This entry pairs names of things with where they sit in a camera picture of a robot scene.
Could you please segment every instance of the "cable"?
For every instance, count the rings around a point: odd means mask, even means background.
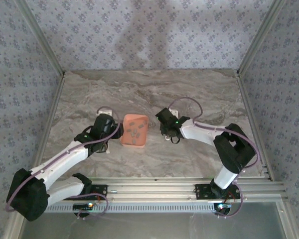
[[[240,194],[240,204],[239,204],[239,206],[238,206],[237,211],[235,211],[233,214],[230,214],[230,215],[225,215],[225,214],[223,214],[223,213],[219,213],[219,212],[216,212],[215,214],[220,215],[220,216],[225,217],[225,218],[230,218],[230,217],[233,217],[233,216],[235,216],[236,214],[238,214],[239,211],[241,210],[241,208],[243,207],[243,201],[244,201],[244,199],[243,199],[243,197],[244,197],[244,196],[243,196],[243,192],[241,191],[241,188],[240,188],[240,186],[239,186],[238,184],[233,183],[233,185],[236,185],[236,186],[237,186],[237,188],[238,188],[238,190],[239,190],[239,194]]]
[[[188,97],[188,96],[185,96],[185,97],[180,97],[180,98],[177,98],[176,100],[174,100],[172,103],[169,104],[168,106],[168,109],[170,109],[170,107],[176,102],[176,101],[180,101],[180,100],[183,100],[183,99],[189,99],[191,101],[194,101],[196,104],[198,104],[199,106],[199,109],[200,109],[200,114],[196,117],[193,118],[193,120],[196,120],[198,117],[201,117],[203,115],[203,107],[200,105],[200,103],[195,100],[194,98],[192,97]]]
[[[242,139],[244,139],[245,141],[247,141],[251,146],[252,148],[254,149],[256,155],[257,155],[257,158],[256,158],[256,161],[248,166],[245,166],[245,168],[250,168],[250,167],[253,167],[260,159],[261,159],[261,156],[260,156],[260,152],[257,148],[257,146],[250,140],[248,139],[247,137],[243,136],[242,134],[238,133],[238,132],[235,132],[235,131],[232,131],[232,130],[229,130],[229,129],[226,129],[226,128],[218,128],[218,127],[208,127],[208,126],[204,126],[204,125],[198,125],[195,123],[196,119],[201,117],[203,115],[203,108],[201,106],[201,104],[193,99],[192,97],[180,97],[180,98],[177,98],[176,100],[174,100],[172,103],[170,103],[170,105],[168,106],[168,109],[170,109],[170,107],[176,102],[176,101],[179,101],[179,100],[182,100],[182,99],[189,99],[189,100],[192,100],[194,101],[196,104],[198,104],[199,108],[200,108],[200,114],[195,116],[193,118],[193,123],[195,126],[199,127],[199,128],[203,128],[203,129],[208,129],[208,130],[216,130],[216,131],[223,131],[223,132],[227,132],[227,133],[231,133],[231,134],[234,134]]]
[[[103,212],[101,212],[99,214],[92,214],[92,213],[87,212],[87,211],[79,211],[78,215],[77,215],[78,219],[80,218],[80,214],[81,213],[87,213],[87,214],[89,214],[89,216],[93,216],[94,219],[95,218],[99,218],[99,217],[103,216],[106,213],[106,211],[108,210],[108,208],[109,208],[109,200],[104,195],[99,194],[99,193],[83,194],[83,195],[78,195],[78,196],[72,196],[70,198],[83,198],[83,197],[89,197],[89,196],[97,196],[98,198],[99,197],[104,198],[104,200],[106,201],[106,207],[103,210]]]
[[[231,192],[228,192],[228,194],[229,194],[230,196],[232,196],[232,198],[234,199],[234,202],[235,202],[235,201],[236,201],[236,198],[235,198],[234,194],[232,194]],[[225,201],[224,201],[223,203],[226,203],[227,200],[229,199],[228,194],[227,194],[227,197],[226,197],[226,199],[225,199]]]
[[[87,142],[87,143],[82,143],[82,144],[79,144],[71,149],[69,149],[68,151],[60,154],[59,156],[57,156],[54,160],[52,160],[50,163],[48,163],[47,165],[45,165],[41,170],[33,173],[30,177],[28,177],[27,179],[25,179],[17,188],[16,190],[12,193],[11,197],[9,198],[8,202],[6,203],[6,206],[5,206],[5,210],[7,212],[14,212],[15,210],[14,209],[10,209],[10,205],[11,205],[11,202],[14,200],[15,196],[17,195],[17,193],[21,190],[21,188],[27,184],[27,182],[29,182],[32,178],[34,178],[35,176],[37,176],[38,174],[41,173],[42,170],[46,170],[47,168],[49,168],[51,165],[53,165],[54,163],[56,163],[58,160],[60,160],[61,158],[63,158],[65,155],[73,152],[74,150],[76,150],[77,148],[80,148],[80,147],[83,147],[85,145],[88,145],[88,144],[93,144],[93,143],[100,143],[100,142],[103,142],[103,141],[106,141],[108,139],[110,139],[114,134],[116,134],[116,132],[119,130],[120,128],[120,118],[119,118],[119,115],[117,114],[117,112],[112,109],[111,107],[107,107],[107,106],[102,106],[100,108],[98,108],[98,110],[96,111],[97,113],[100,111],[100,109],[104,109],[104,108],[107,108],[109,110],[112,110],[112,112],[116,115],[117,117],[117,120],[118,120],[118,126],[116,127],[116,129],[113,131],[113,133],[111,133],[109,136],[105,137],[105,138],[102,138],[102,139],[99,139],[99,140],[95,140],[95,141],[91,141],[91,142]]]

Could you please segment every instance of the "glass panel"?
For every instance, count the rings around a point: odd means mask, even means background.
[[[20,239],[285,239],[275,203],[245,203],[232,218],[213,214],[105,214],[78,220],[43,214],[26,222]]]

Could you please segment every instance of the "black mounting plate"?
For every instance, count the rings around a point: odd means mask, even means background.
[[[234,195],[235,199],[240,199],[240,192],[236,185],[230,184],[228,186],[228,193],[222,198],[217,198],[215,194],[211,191],[210,184],[195,184],[194,192],[196,193],[196,199],[197,200],[204,200],[204,199],[226,199],[228,196],[228,199],[232,199],[232,195]]]
[[[91,190],[89,193],[98,193],[102,194],[105,197],[107,196],[108,193],[108,186],[106,184],[92,184],[91,185]],[[67,198],[64,199],[65,201],[89,201],[89,200],[98,200],[97,196],[88,196],[88,197],[82,197],[82,198]]]

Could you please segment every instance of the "black joint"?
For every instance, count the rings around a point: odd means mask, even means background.
[[[7,202],[19,185],[30,176],[31,172],[24,168],[15,173],[6,198]],[[40,217],[48,205],[49,195],[43,182],[43,179],[35,177],[30,179],[11,202],[11,206],[30,222]]]
[[[160,122],[160,133],[162,135],[167,135],[171,138],[183,138],[180,128],[182,124],[189,119],[189,117],[182,116],[178,119],[174,116],[168,108],[162,109],[158,114],[156,114],[157,119]]]
[[[82,181],[82,183],[84,184],[81,195],[91,193],[92,181],[89,178],[87,178],[86,176],[84,176],[81,173],[75,173],[72,176],[80,179]]]
[[[210,182],[211,192],[215,195],[216,198],[223,198],[228,194],[228,188],[222,189],[218,187],[216,183],[214,183],[214,179]]]
[[[226,129],[237,132],[246,137],[241,128],[231,123]],[[222,164],[231,172],[239,174],[255,156],[253,147],[241,137],[223,132],[214,139],[214,144]]]
[[[78,141],[81,143],[88,143],[88,142],[100,140],[112,134],[117,128],[117,126],[118,124],[115,123],[112,116],[109,116],[107,114],[100,114],[99,116],[96,117],[94,125],[89,126],[85,130],[83,130],[82,133],[78,134],[74,138],[74,141]],[[112,139],[120,138],[123,135],[123,132],[124,132],[123,125],[120,124],[119,130],[111,138]],[[108,140],[99,143],[91,143],[85,145],[84,147],[88,149],[88,157],[95,152],[104,153],[108,147],[107,141]]]

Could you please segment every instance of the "wallpaper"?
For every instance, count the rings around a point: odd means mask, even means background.
[[[64,70],[234,68],[272,0],[27,0]]]
[[[0,238],[13,174],[29,169],[59,76],[12,0],[0,0]]]
[[[244,77],[299,224],[299,0],[289,0]]]

